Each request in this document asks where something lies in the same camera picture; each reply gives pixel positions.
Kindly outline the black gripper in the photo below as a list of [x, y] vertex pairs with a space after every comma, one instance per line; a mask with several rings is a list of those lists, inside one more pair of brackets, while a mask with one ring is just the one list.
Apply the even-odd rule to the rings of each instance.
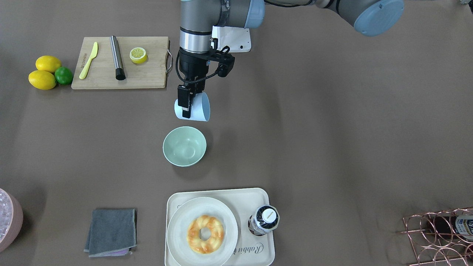
[[192, 86], [195, 88], [204, 88], [205, 81], [198, 83], [187, 83], [187, 81], [195, 81], [201, 78], [206, 77], [208, 74], [208, 60], [201, 59], [196, 57], [193, 53], [189, 53], [185, 50], [179, 50], [179, 70], [184, 74], [185, 82], [184, 85], [179, 85], [177, 87], [178, 91], [178, 106], [182, 108], [183, 118], [190, 118], [191, 116], [191, 106], [195, 97], [195, 92], [193, 88], [188, 88]]

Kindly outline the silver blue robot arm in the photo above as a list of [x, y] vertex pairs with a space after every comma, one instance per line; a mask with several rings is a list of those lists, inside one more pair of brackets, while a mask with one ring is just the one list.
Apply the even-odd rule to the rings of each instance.
[[174, 103], [179, 119], [208, 121], [210, 103], [206, 80], [226, 77], [235, 58], [229, 47], [218, 50], [213, 27], [257, 28], [265, 18], [265, 5], [316, 7], [332, 10], [362, 35], [373, 37], [390, 29], [404, 11], [402, 0], [182, 0], [180, 49], [176, 54], [178, 86]]

